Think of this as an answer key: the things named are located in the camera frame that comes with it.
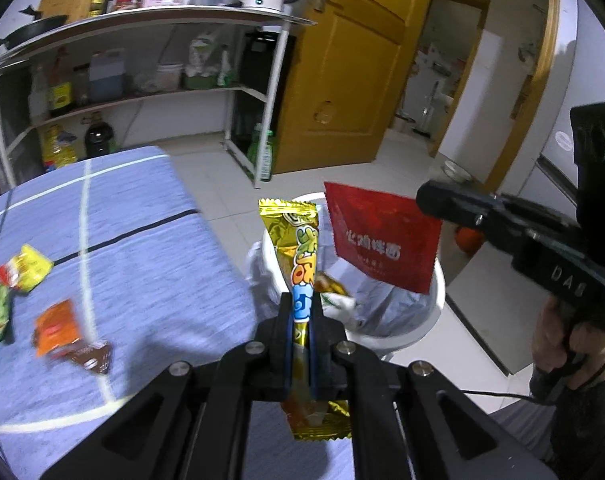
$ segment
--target screw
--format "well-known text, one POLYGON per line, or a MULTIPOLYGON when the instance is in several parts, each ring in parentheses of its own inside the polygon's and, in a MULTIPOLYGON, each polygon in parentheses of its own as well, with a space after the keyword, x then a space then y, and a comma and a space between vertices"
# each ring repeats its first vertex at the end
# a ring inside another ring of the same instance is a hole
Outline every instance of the screw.
POLYGON ((433 367, 427 361, 415 361, 411 364, 411 369, 420 377, 427 377, 433 373, 433 367))
POLYGON ((351 355, 355 352, 355 343, 352 343, 351 341, 340 341, 340 343, 335 345, 335 349, 341 354, 351 355))
POLYGON ((176 361, 169 366, 169 373, 174 377, 181 377, 183 375, 187 375, 191 366, 189 363, 185 363, 184 361, 176 361))
POLYGON ((265 351, 265 345, 260 343, 260 341, 249 341, 245 345, 245 352, 251 355, 262 354, 265 351))

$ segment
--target black pan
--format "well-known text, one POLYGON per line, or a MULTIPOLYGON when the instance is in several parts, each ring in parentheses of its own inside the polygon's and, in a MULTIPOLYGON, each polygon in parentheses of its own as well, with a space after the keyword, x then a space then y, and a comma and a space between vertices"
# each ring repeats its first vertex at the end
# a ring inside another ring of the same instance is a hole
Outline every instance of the black pan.
POLYGON ((51 16, 42 19, 42 12, 35 10, 32 6, 28 6, 26 9, 20 10, 19 12, 33 16, 36 20, 14 30, 4 40, 0 40, 0 46, 4 45, 7 47, 7 50, 11 50, 15 46, 25 43, 25 41, 31 40, 50 30, 54 30, 54 28, 63 26, 68 17, 66 14, 60 14, 59 16, 51 16))

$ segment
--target wooden door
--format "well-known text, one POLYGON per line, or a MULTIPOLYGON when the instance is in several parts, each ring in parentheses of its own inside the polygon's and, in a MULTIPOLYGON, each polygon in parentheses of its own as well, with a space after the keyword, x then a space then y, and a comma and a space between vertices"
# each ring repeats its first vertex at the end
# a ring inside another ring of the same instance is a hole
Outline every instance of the wooden door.
POLYGON ((429 0, 318 3, 307 1, 317 25, 302 32, 287 80, 275 173, 374 160, 429 0))

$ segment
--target round sticker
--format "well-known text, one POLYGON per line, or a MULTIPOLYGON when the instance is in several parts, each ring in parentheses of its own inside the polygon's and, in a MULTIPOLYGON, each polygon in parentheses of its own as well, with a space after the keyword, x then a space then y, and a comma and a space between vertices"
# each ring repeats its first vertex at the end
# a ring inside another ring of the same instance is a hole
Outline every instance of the round sticker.
POLYGON ((556 142, 566 152, 573 150, 573 140, 564 132, 556 132, 556 142))

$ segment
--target gray pants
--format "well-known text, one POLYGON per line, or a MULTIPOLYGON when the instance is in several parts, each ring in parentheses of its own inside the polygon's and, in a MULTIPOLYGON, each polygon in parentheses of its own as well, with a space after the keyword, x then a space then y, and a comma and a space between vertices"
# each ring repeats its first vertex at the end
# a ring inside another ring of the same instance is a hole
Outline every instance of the gray pants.
POLYGON ((536 458, 548 461, 553 457, 551 419, 555 411, 555 406, 518 400, 490 416, 536 458))

